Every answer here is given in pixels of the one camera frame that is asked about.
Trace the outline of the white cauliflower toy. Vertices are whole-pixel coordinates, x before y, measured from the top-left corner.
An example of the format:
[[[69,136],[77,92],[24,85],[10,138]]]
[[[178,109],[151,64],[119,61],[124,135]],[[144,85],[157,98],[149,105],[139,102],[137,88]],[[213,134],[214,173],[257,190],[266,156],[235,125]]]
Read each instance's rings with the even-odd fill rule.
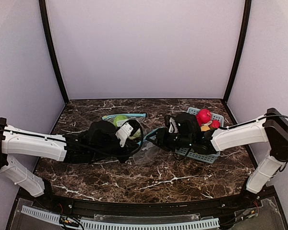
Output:
[[[134,140],[141,137],[142,137],[141,131],[140,129],[138,129],[132,136],[129,136],[128,139]]]

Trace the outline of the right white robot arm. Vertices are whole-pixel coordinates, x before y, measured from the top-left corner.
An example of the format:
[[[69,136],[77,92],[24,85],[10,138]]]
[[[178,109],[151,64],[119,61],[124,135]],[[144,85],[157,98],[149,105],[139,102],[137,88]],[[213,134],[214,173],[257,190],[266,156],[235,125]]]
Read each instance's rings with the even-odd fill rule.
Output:
[[[188,149],[202,155],[253,143],[269,143],[269,153],[245,185],[248,192],[257,194],[288,163],[288,116],[269,108],[254,120],[202,131],[199,117],[182,112],[175,117],[166,116],[165,127],[148,134],[146,140],[168,152]]]

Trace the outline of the clear zip bag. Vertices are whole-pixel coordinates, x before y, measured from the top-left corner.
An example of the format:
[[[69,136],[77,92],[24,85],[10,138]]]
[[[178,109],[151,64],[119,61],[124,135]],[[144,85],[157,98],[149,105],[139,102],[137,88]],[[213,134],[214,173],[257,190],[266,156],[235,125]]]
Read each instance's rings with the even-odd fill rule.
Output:
[[[116,128],[124,126],[125,128],[133,127],[132,133],[128,137],[130,140],[141,140],[146,135],[144,128],[144,121],[147,117],[146,113],[127,113],[127,114],[114,114],[105,115],[102,120],[112,123]]]
[[[136,165],[145,165],[151,163],[155,156],[158,154],[159,148],[152,142],[146,140],[147,136],[151,135],[157,129],[152,130],[144,137],[142,148],[132,156],[132,160]]]

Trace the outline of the green apple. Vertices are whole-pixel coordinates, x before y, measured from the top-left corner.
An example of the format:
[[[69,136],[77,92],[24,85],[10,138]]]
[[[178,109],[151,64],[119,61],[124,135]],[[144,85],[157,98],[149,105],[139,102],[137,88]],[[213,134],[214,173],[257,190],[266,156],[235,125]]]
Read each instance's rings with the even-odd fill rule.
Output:
[[[128,120],[127,116],[125,115],[117,115],[113,120],[113,124],[115,127],[122,126]]]

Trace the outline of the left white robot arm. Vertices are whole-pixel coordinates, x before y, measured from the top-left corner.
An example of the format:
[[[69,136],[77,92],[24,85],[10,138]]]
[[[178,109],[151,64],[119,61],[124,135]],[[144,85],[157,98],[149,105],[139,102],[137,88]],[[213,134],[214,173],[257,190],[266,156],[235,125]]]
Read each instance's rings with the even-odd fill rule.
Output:
[[[14,154],[70,164],[90,164],[108,157],[124,163],[141,149],[143,141],[143,128],[134,119],[119,127],[100,120],[77,134],[46,135],[15,128],[0,117],[0,173],[31,196],[46,196],[52,193],[50,183],[21,165]]]

